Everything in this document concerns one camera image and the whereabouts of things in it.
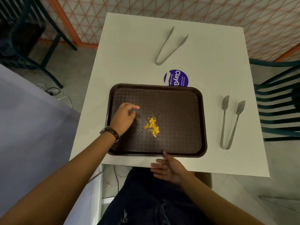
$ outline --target table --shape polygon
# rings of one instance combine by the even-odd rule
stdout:
[[[178,48],[161,66],[155,58],[170,30],[159,60]],[[88,85],[70,159],[104,128],[109,91],[118,83],[164,85],[170,70],[183,71],[188,86],[203,95],[207,152],[200,158],[178,158],[191,171],[269,177],[248,53],[241,27],[108,13]],[[220,148],[222,99],[230,95],[224,144],[227,145],[238,102],[240,115],[232,147]],[[157,157],[106,155],[103,164],[150,167]]]

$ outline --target watch strap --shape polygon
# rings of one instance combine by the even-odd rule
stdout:
[[[107,127],[105,127],[101,132],[100,132],[100,135],[103,133],[103,132],[105,132],[105,131],[108,131],[108,132],[110,132],[112,135],[114,135],[115,136],[115,143],[119,140],[119,134],[113,129],[113,128],[111,128],[111,127],[109,127],[109,126],[107,126]]]

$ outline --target yellow crumbs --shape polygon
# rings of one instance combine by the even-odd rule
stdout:
[[[148,131],[152,132],[152,135],[154,137],[156,137],[156,135],[159,133],[159,127],[156,125],[156,118],[152,117],[152,118],[148,118],[149,119],[149,123],[147,123],[144,128],[145,129],[149,129]]]

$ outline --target metal tongs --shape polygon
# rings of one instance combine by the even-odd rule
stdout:
[[[170,38],[170,36],[172,35],[172,33],[173,33],[173,31],[174,31],[174,27],[172,27],[172,29],[170,30],[170,33],[169,33],[169,35],[168,35],[168,37],[167,37],[167,39],[166,39],[166,41],[163,43],[163,46],[165,45],[165,43],[167,42],[167,40]],[[185,42],[186,42],[186,40],[188,39],[188,35],[181,41],[181,43],[179,44],[179,46],[178,47],[180,47],[180,46],[182,46]],[[160,52],[161,52],[161,50],[163,49],[163,46],[161,47],[161,49],[160,49],[160,51],[159,51],[159,53],[158,53],[158,55],[156,56],[156,59],[155,59],[155,64],[156,65],[161,65],[161,64],[163,64],[164,62],[165,62],[165,60],[167,60],[168,59],[168,57],[170,57],[171,56],[171,54],[172,53],[174,53],[175,52],[175,50],[177,50],[178,49],[178,47],[176,47],[176,49],[175,50],[173,50],[163,61],[161,61],[161,62],[157,62],[157,59],[158,59],[158,56],[159,56],[159,54],[160,54]]]
[[[240,114],[243,112],[244,108],[245,108],[245,103],[246,101],[242,101],[242,102],[239,102],[238,103],[238,108],[236,109],[236,114],[238,115],[236,117],[236,121],[235,121],[235,125],[233,127],[233,130],[232,130],[232,133],[231,133],[231,136],[230,136],[230,139],[229,139],[229,143],[227,145],[227,147],[224,147],[223,146],[223,139],[224,139],[224,128],[225,128],[225,115],[226,115],[226,110],[228,108],[228,104],[229,104],[229,95],[225,96],[223,98],[223,102],[222,102],[222,109],[224,111],[224,115],[223,115],[223,125],[222,125],[222,132],[221,132],[221,141],[220,141],[220,147],[222,149],[230,149],[231,145],[232,145],[232,141],[233,141],[233,137],[234,137],[234,133],[235,133],[235,129],[236,129],[236,126],[238,124],[238,117],[240,116]]]

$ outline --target hand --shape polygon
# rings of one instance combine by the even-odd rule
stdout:
[[[128,102],[124,102],[120,105],[119,109],[115,113],[110,127],[113,128],[119,136],[122,136],[123,133],[127,131],[127,129],[131,126],[134,118],[135,111],[129,113],[131,109],[139,109],[140,107]]]
[[[151,171],[154,173],[153,176],[165,181],[170,181],[173,184],[180,185],[181,177],[188,174],[188,170],[173,156],[163,152],[164,160],[157,159],[156,162],[152,163]]]

